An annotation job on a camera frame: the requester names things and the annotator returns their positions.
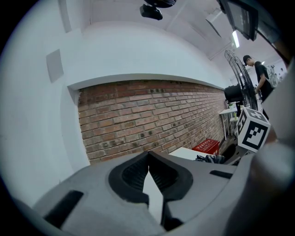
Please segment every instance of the white wall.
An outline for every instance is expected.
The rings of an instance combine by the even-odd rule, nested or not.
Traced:
[[[46,55],[63,35],[57,1],[41,1],[15,29],[0,62],[1,175],[10,193],[29,206],[89,165],[77,145],[83,145],[82,138],[73,140],[68,133],[70,125],[76,130],[79,125],[73,121],[77,106],[65,86],[66,74],[51,83],[47,71]]]
[[[76,49],[76,60],[65,67],[67,85],[73,89],[107,83],[107,76],[120,74],[171,75],[217,88],[230,85],[201,51],[152,26],[95,23],[83,32],[83,41]]]

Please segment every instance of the fluorescent ceiling light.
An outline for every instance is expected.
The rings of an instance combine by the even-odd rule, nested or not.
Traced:
[[[239,44],[239,40],[238,40],[238,35],[236,34],[236,30],[234,32],[232,32],[232,36],[234,37],[236,48],[238,48],[240,46],[240,44]]]

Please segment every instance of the black cap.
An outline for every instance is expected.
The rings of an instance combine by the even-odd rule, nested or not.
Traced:
[[[246,61],[247,61],[248,58],[252,58],[252,57],[250,57],[249,55],[245,55],[245,56],[243,56],[243,61],[244,61],[244,64],[245,64],[245,65],[247,65],[247,64],[246,64]]]

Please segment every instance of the black t-shirt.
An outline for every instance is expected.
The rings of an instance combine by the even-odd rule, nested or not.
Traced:
[[[266,71],[266,67],[262,65],[260,61],[256,61],[254,66],[255,66],[255,71],[257,74],[258,83],[260,81],[260,76],[262,74],[264,74],[265,77],[269,79],[267,71]],[[262,87],[260,88],[260,91],[262,94],[262,101],[264,101],[268,97],[268,95],[273,91],[273,88],[271,87],[271,84],[266,80],[264,84],[262,85]]]

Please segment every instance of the man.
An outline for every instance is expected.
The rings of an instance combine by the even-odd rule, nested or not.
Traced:
[[[266,71],[266,67],[264,65],[262,65],[262,63],[260,61],[255,61],[249,55],[245,55],[243,57],[243,61],[244,61],[245,65],[255,66],[255,71],[256,71],[257,81],[258,81],[258,85],[255,88],[255,94],[258,94],[258,92],[260,90],[261,94],[262,94],[262,102],[264,102],[267,99],[267,97],[269,96],[269,94],[273,91],[271,84],[267,81],[267,79],[269,79],[269,77],[268,77],[268,74]],[[263,114],[268,119],[268,116],[264,110],[263,110]]]

